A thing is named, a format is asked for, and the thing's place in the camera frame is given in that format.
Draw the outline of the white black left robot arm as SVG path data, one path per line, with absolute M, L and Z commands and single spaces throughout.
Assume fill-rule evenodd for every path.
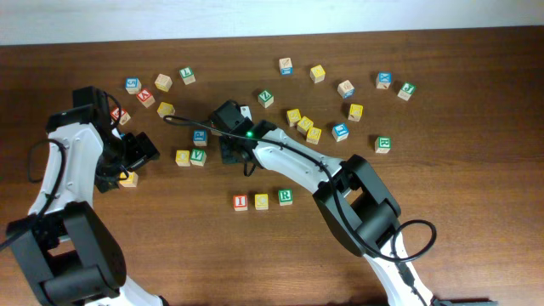
M 120 134 L 116 99 L 96 87 L 73 92 L 52 115 L 39 194 L 27 217 L 8 224 L 10 248 L 42 305 L 164 305 L 128 277 L 122 249 L 93 209 L 96 190 L 117 188 L 160 153 L 145 133 Z

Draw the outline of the yellow C letter block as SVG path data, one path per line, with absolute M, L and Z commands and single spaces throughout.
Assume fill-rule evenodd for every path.
M 254 206 L 258 211 L 269 209 L 269 196 L 267 194 L 256 194 L 254 196 Z

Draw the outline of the green R letter block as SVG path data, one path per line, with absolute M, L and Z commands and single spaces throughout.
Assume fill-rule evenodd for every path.
M 293 203 L 293 193 L 290 189 L 278 191 L 278 199 L 281 206 L 291 205 Z

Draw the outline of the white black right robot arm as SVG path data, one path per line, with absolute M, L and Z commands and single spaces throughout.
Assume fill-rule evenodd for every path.
M 413 266 L 433 246 L 437 230 L 426 222 L 431 239 L 421 251 L 408 255 L 401 232 L 410 223 L 399 221 L 400 205 L 367 160 L 322 155 L 271 122 L 253 123 L 234 100 L 219 106 L 210 120 L 240 162 L 280 173 L 312 194 L 337 241 L 371 266 L 389 304 L 438 304 Z

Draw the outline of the red I letter block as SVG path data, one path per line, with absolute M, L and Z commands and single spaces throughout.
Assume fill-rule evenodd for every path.
M 246 211 L 248 209 L 248 201 L 246 195 L 234 195 L 233 196 L 233 208 L 239 211 Z

